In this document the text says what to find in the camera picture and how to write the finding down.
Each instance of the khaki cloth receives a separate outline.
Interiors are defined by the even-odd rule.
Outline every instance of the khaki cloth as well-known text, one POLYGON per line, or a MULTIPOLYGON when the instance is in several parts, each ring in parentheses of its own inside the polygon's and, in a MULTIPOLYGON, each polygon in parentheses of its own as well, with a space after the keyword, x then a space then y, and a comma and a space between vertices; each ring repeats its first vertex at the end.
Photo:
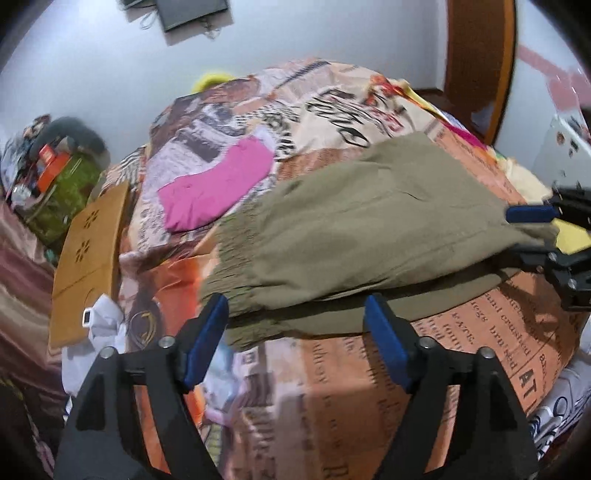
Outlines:
MULTIPOLYGON (((355 160, 282 182, 227 217, 218 232, 220 264, 202 297, 223 293, 233 317, 264 310, 254 322, 235 320, 255 329, 257 340, 286 331, 361 332, 362 299, 300 304, 365 297, 370 290, 390 290, 400 316, 426 317, 507 278, 481 263, 535 234, 507 224, 504 210, 502 200, 426 135, 394 138, 355 160), (269 312, 296 305, 287 317, 269 312), (347 314, 335 313, 343 308, 347 314)), ((229 335, 237 345, 256 341, 229 335)))

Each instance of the blue gripper pad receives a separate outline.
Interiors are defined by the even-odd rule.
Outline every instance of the blue gripper pad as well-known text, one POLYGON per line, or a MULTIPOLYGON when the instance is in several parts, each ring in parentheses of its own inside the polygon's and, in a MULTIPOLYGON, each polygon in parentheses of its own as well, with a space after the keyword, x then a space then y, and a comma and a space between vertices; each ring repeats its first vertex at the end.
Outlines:
POLYGON ((505 211, 509 223, 550 223, 558 217, 560 212, 552 205, 513 205, 505 211))
POLYGON ((212 361, 213 354, 226 329, 229 317, 228 300, 221 294, 214 294, 203 308, 195 328, 197 338, 187 356, 183 384, 190 390, 200 384, 212 361))
POLYGON ((380 294, 370 295, 365 301, 363 322, 371 332, 390 379, 410 393, 417 380, 411 373, 418 340, 413 327, 396 317, 380 294))

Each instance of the cable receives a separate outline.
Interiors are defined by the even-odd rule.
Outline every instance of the cable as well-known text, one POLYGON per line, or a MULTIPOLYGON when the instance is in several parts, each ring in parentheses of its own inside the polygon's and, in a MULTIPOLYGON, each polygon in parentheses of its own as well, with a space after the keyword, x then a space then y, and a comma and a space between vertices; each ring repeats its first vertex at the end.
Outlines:
POLYGON ((155 7, 156 3, 155 2, 150 2, 149 4, 145 3, 147 0, 144 1, 140 1, 137 2, 133 5, 125 5, 123 0, 118 0, 118 4, 119 4, 119 9, 120 10, 130 10, 132 8, 136 8, 136 9, 141 9, 141 8, 151 8, 151 7, 155 7))
POLYGON ((209 17, 199 18, 198 22, 205 28, 204 35, 210 40, 215 40, 220 34, 221 29, 215 28, 209 21, 209 17))
POLYGON ((156 19, 158 18, 158 12, 156 9, 152 10, 151 12, 145 14, 142 17, 142 20, 139 21, 139 27, 142 30, 147 30, 149 29, 152 25, 154 25, 154 22, 156 21, 156 19))

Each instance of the metal screw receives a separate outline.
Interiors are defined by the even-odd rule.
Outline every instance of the metal screw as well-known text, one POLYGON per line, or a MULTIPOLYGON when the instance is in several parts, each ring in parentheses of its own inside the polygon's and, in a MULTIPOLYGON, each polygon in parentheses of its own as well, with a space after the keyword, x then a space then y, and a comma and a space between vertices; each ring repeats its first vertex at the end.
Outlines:
POLYGON ((160 340, 158 340, 158 346, 160 346, 162 348, 170 348, 174 345, 174 343, 175 343, 175 339, 174 339, 174 337, 171 337, 170 335, 162 337, 160 340))
POLYGON ((478 349, 478 353, 481 354, 484 358, 494 358, 496 357, 495 351, 489 346, 483 346, 478 349))
POLYGON ((106 346, 105 348, 103 348, 99 355, 101 358, 110 358, 112 357, 115 353, 117 352, 117 350, 115 350, 114 347, 111 346, 106 346))
POLYGON ((418 345, 421 348, 428 350, 430 348, 433 348, 435 345, 437 345, 437 342, 435 341, 435 339, 433 339, 431 337, 421 337, 418 340, 418 345))

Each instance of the bedsheet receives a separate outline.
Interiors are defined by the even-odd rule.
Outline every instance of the bedsheet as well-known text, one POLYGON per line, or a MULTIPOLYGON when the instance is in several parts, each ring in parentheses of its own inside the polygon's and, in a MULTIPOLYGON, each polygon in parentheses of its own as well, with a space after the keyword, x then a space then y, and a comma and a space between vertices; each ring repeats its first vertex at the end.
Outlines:
MULTIPOLYGON (((421 130, 497 196, 523 201, 489 153, 443 128, 401 96, 395 83, 362 67, 293 62, 179 99, 152 126, 151 154, 139 156, 145 177, 143 184, 138 181, 138 202, 122 240, 119 300, 135 348, 174 335, 198 314, 197 291, 217 261, 214 225, 177 236, 162 230, 154 189, 163 180, 155 172, 160 176, 169 166, 166 181, 195 173, 205 157, 215 162, 215 152, 220 155, 260 122, 277 137, 278 167, 250 197, 275 181, 354 158, 373 142, 421 130)), ((124 176, 122 170, 112 175, 124 176)), ((448 348, 493 347, 530 412, 571 358, 583 321, 560 309, 543 278, 521 273, 413 326, 448 348)), ((213 392, 204 388, 187 397, 227 479, 369 479, 408 401, 389 381, 367 336, 270 340, 234 354, 227 374, 238 394, 223 409, 214 407, 213 392)), ((138 401, 151 462, 166 469, 144 393, 138 401)), ((450 389, 431 466, 446 451, 456 403, 457 391, 450 389)))

